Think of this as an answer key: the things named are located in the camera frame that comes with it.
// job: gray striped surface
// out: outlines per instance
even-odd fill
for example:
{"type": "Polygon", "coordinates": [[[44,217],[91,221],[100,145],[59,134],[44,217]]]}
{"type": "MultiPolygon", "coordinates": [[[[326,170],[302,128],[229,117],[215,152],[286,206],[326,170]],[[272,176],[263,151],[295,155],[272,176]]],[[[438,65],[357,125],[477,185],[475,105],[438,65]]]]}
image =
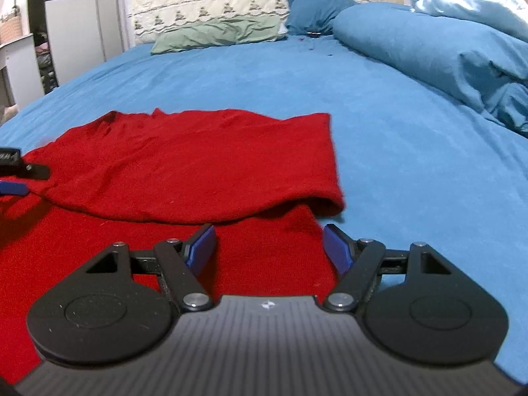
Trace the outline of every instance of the gray striped surface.
{"type": "Polygon", "coordinates": [[[403,363],[355,319],[312,297],[224,296],[185,314],[143,357],[101,370],[44,362],[23,396],[509,396],[518,386],[489,362],[455,370],[403,363]]]}

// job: triangular hole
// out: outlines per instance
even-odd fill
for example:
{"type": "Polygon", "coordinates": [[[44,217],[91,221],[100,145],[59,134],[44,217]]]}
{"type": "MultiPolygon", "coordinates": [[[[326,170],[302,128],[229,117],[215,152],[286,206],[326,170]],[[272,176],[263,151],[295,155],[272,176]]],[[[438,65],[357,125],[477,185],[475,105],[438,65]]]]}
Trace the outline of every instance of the triangular hole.
{"type": "Polygon", "coordinates": [[[381,277],[378,292],[405,283],[405,274],[388,274],[381,277]]]}
{"type": "Polygon", "coordinates": [[[431,254],[422,253],[422,273],[449,275],[451,272],[431,254]]]}
{"type": "Polygon", "coordinates": [[[88,274],[111,274],[117,272],[117,253],[111,252],[103,256],[88,271],[88,274]]]}
{"type": "Polygon", "coordinates": [[[132,274],[134,282],[154,289],[158,293],[163,293],[159,287],[158,277],[153,274],[132,274]]]}

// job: blue duvet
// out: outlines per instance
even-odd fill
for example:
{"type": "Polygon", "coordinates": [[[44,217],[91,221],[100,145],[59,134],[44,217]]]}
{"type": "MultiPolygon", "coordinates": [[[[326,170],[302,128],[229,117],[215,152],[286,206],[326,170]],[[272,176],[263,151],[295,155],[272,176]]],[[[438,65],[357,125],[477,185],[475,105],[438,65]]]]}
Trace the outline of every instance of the blue duvet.
{"type": "Polygon", "coordinates": [[[334,36],[352,49],[528,137],[528,43],[481,23],[390,3],[345,9],[333,27],[334,36]]]}
{"type": "Polygon", "coordinates": [[[28,151],[112,109],[329,112],[346,200],[332,221],[390,248],[427,241],[468,273],[510,317],[498,364],[528,381],[526,138],[332,36],[157,56],[150,47],[23,109],[0,128],[0,143],[28,151]]]}

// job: screw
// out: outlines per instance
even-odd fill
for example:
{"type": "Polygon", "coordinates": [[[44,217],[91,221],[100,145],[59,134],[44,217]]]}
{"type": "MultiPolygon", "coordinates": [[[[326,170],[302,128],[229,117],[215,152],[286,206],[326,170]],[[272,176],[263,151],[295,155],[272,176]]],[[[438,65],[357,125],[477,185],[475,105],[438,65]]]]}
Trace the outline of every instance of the screw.
{"type": "Polygon", "coordinates": [[[209,296],[205,293],[189,293],[183,297],[183,303],[188,307],[202,307],[209,302],[209,296]]]}
{"type": "Polygon", "coordinates": [[[328,302],[338,308],[347,308],[355,302],[355,299],[348,293],[337,292],[328,296],[328,302]]]}

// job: red cloth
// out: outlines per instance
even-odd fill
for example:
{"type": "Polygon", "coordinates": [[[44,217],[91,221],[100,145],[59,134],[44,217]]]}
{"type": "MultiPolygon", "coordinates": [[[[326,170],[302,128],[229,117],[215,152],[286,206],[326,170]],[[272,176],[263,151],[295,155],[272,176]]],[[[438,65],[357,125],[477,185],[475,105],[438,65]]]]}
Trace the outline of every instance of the red cloth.
{"type": "Polygon", "coordinates": [[[200,275],[215,298],[324,297],[336,282],[313,214],[344,207],[326,114],[110,112],[25,160],[52,177],[0,199],[0,375],[10,383],[38,364],[31,304],[115,241],[151,248],[216,223],[200,275]]]}

